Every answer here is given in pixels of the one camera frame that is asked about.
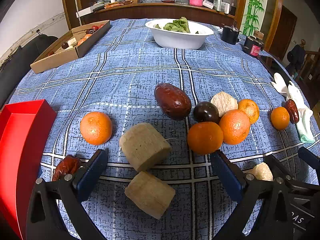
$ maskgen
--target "tangerine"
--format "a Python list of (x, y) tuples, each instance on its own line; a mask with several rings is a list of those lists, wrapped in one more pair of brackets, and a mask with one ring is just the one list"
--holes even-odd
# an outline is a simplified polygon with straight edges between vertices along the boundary
[(250, 124), (254, 124), (259, 118), (259, 107), (251, 99), (242, 99), (238, 103), (238, 109), (244, 111), (247, 114)]
[(221, 118), (219, 126), (223, 132), (223, 141), (230, 145), (243, 142), (250, 131), (249, 117), (238, 109), (226, 112)]
[(100, 145), (111, 138), (112, 122), (105, 113), (91, 112), (82, 118), (80, 132), (86, 142), (92, 145)]
[(201, 122), (194, 124), (187, 137), (191, 150), (199, 155), (213, 153), (223, 142), (223, 133), (215, 122)]
[(289, 125), (289, 121), (289, 113), (284, 107), (280, 106), (272, 110), (271, 122), (277, 130), (284, 130)]

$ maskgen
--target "red tray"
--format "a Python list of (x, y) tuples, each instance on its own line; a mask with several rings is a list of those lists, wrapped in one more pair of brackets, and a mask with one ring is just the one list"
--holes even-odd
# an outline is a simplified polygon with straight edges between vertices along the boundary
[(30, 195), (57, 113), (46, 100), (6, 105), (0, 114), (0, 211), (25, 238)]

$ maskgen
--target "white wall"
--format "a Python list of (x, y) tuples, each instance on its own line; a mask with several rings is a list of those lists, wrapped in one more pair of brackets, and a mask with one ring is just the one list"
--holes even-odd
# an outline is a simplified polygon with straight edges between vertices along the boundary
[[(61, 12), (62, 0), (15, 0), (0, 23), (0, 56), (29, 30)], [(67, 31), (68, 25), (63, 19), (43, 33), (59, 38)]]
[(288, 65), (287, 54), (296, 44), (300, 44), (301, 39), (306, 41), (305, 50), (318, 51), (320, 24), (304, 0), (283, 0), (283, 5), (298, 18), (289, 48), (283, 59), (283, 62)]

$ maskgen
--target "large brown date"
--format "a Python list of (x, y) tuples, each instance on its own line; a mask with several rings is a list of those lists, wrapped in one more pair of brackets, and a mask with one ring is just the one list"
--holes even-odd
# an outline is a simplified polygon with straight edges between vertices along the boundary
[(180, 88), (160, 83), (155, 88), (155, 98), (162, 111), (173, 120), (182, 120), (190, 114), (191, 100)]
[(81, 161), (79, 158), (67, 155), (55, 169), (52, 181), (59, 180), (63, 175), (76, 173), (80, 166)]
[(284, 108), (287, 109), (289, 113), (291, 123), (299, 122), (299, 112), (296, 103), (292, 99), (286, 101), (286, 103), (284, 104)]

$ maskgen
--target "blue tablecloth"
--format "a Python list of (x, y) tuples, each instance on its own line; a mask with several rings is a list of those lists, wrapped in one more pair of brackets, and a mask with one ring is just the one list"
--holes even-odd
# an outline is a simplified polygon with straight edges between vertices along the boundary
[[(274, 154), (296, 179), (317, 183), (316, 173), (297, 156), (305, 146), (320, 155), (318, 126), (312, 117), (311, 130), (316, 143), (299, 141), (290, 124), (277, 131), (270, 123), (270, 111), (284, 98), (270, 85), (263, 65), (244, 54), (241, 45), (221, 41), (219, 28), (199, 50), (159, 47), (148, 19), (121, 19), (81, 59), (44, 73), (30, 71), (20, 82), (10, 103), (45, 98), (58, 112), (41, 161), (42, 177), (49, 181), (57, 164), (68, 154), (88, 160), (96, 149), (108, 149), (108, 167), (83, 206), (108, 239), (211, 239), (236, 206), (212, 171), (210, 156), (197, 156), (186, 144), (193, 116), (173, 121), (165, 116), (154, 98), (158, 83), (167, 82), (183, 89), (193, 107), (225, 91), (238, 101), (250, 98), (260, 108), (260, 118), (251, 126), (247, 139), (236, 146), (223, 144), (221, 150), (242, 170), (253, 168), (262, 157)], [(113, 136), (106, 144), (92, 146), (81, 137), (79, 124), (91, 111), (108, 114)], [(136, 171), (119, 150), (119, 138), (131, 126), (151, 123), (170, 140), (172, 151), (150, 170), (165, 180), (176, 195), (161, 220), (142, 212), (124, 195)], [(257, 216), (258, 202), (244, 233)], [(72, 235), (77, 236), (59, 201), (62, 217)]]

